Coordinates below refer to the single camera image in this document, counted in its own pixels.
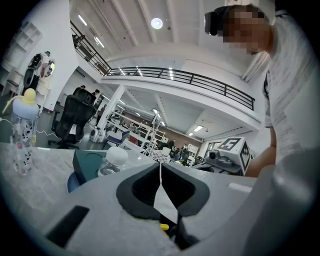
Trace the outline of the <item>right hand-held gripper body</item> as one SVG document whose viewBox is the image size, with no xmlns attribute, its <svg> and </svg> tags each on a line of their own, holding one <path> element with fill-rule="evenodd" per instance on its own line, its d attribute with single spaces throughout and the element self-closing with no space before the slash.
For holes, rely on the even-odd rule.
<svg viewBox="0 0 320 256">
<path fill-rule="evenodd" d="M 212 148 L 199 164 L 199 169 L 211 173 L 244 176 L 252 155 L 244 137 L 229 137 Z"/>
</svg>

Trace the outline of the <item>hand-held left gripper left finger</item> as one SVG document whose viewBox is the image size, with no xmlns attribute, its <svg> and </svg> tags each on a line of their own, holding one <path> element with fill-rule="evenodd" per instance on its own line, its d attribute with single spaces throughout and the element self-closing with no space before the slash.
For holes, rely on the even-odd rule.
<svg viewBox="0 0 320 256">
<path fill-rule="evenodd" d="M 44 217 L 44 236 L 81 256 L 172 256 L 179 247 L 154 208 L 158 163 L 95 178 L 61 199 Z"/>
</svg>

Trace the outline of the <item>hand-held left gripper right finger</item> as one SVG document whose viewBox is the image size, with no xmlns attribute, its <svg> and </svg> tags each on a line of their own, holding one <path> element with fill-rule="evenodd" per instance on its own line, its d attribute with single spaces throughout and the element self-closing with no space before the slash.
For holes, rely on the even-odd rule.
<svg viewBox="0 0 320 256">
<path fill-rule="evenodd" d="M 174 243 L 183 250 L 207 238 L 236 213 L 255 182 L 252 177 L 162 164 L 161 213 L 174 223 Z"/>
</svg>

